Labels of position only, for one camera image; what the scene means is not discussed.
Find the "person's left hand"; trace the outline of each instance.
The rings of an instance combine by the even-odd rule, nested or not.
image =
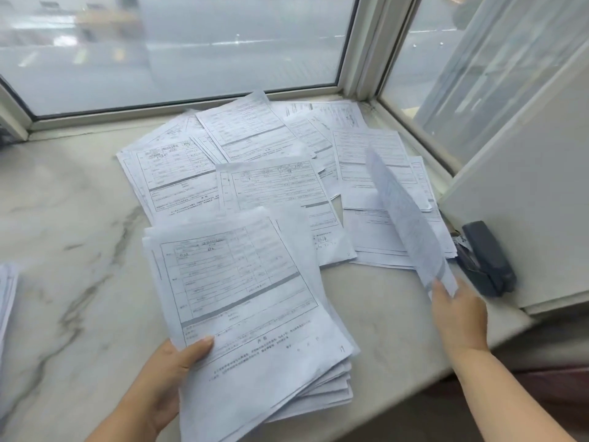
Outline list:
[[[123,396],[120,406],[128,405],[144,413],[147,423],[159,434],[178,415],[178,387],[190,367],[204,358],[212,347],[212,336],[206,336],[182,351],[178,351],[167,339],[147,360]]]

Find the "pile of documents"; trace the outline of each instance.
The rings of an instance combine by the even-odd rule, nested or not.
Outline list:
[[[18,267],[13,263],[0,263],[0,364],[4,352],[4,337],[14,296],[17,292]]]
[[[151,222],[145,253],[172,342],[215,336],[181,390],[186,440],[234,441],[352,399],[359,349],[320,267],[412,268],[429,290],[456,255],[423,161],[351,101],[254,92],[189,110],[117,157]]]

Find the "forearm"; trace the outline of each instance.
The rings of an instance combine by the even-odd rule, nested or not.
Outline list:
[[[123,401],[86,442],[155,442],[157,433],[144,414]]]
[[[453,364],[485,442],[574,441],[490,352],[469,349]]]

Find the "window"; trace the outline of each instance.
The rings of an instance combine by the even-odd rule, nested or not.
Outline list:
[[[336,85],[357,4],[11,1],[0,75],[41,118]]]
[[[381,100],[466,164],[589,37],[589,0],[421,0]]]

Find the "hand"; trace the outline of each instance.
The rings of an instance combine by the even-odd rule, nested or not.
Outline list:
[[[182,351],[167,339],[147,360],[119,407],[143,413],[141,417],[156,435],[159,434],[178,415],[178,388],[190,367],[204,358],[212,347],[212,336],[206,336]]]
[[[435,279],[432,291],[433,321],[455,367],[462,354],[471,349],[489,352],[487,345],[487,305],[463,280],[450,297],[444,284]]]

